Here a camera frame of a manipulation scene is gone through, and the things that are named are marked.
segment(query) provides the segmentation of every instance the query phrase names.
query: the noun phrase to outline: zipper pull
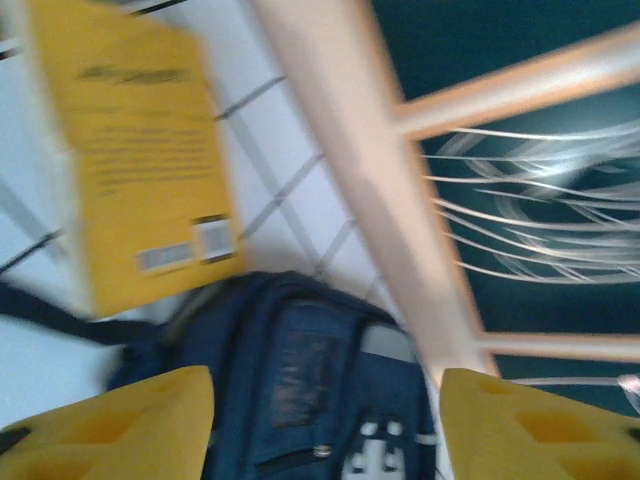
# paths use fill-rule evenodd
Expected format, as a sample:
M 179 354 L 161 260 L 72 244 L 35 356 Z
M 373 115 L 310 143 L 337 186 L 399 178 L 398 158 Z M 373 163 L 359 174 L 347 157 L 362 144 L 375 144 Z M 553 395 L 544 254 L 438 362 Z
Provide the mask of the zipper pull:
M 314 445 L 313 456 L 317 458 L 328 458 L 333 453 L 331 445 Z

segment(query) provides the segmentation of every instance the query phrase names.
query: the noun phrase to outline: backpack strap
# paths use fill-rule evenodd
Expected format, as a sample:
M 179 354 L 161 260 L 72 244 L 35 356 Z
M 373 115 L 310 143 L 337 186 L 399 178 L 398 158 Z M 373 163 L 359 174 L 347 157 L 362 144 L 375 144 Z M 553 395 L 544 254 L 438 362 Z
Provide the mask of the backpack strap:
M 158 327 L 142 320 L 92 322 L 0 280 L 0 315 L 15 317 L 101 345 L 120 345 L 155 335 Z

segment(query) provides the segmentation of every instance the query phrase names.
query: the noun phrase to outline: navy blue backpack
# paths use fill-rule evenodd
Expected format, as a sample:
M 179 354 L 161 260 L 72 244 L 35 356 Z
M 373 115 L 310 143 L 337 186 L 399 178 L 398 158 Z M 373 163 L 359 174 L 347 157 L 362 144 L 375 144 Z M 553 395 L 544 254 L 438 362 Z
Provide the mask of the navy blue backpack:
M 429 397 L 411 341 L 363 300 L 296 273 L 253 273 L 224 282 L 195 311 L 186 304 L 177 328 L 87 324 L 1 287 L 1 313 L 33 321 L 44 309 L 54 318 L 46 326 L 129 343 L 109 388 L 207 365 L 216 405 L 204 479 L 435 478 Z

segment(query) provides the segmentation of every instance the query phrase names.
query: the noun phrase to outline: yellow book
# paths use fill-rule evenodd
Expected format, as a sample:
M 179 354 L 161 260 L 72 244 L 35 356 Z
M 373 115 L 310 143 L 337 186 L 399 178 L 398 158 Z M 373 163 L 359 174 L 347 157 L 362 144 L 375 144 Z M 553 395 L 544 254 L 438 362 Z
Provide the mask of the yellow book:
M 88 0 L 11 0 L 73 310 L 242 270 L 197 39 Z

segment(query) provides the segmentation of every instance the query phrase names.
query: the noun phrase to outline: barcode label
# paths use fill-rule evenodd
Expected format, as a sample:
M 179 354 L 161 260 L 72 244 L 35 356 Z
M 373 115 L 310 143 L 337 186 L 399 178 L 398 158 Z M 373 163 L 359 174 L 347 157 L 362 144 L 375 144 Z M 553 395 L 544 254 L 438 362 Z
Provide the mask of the barcode label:
M 230 226 L 229 220 L 226 218 L 200 221 L 195 224 L 194 228 L 203 260 L 212 261 L 235 252 Z
M 177 243 L 153 250 L 145 250 L 138 254 L 140 270 L 146 272 L 178 263 L 184 263 L 193 258 L 190 243 Z

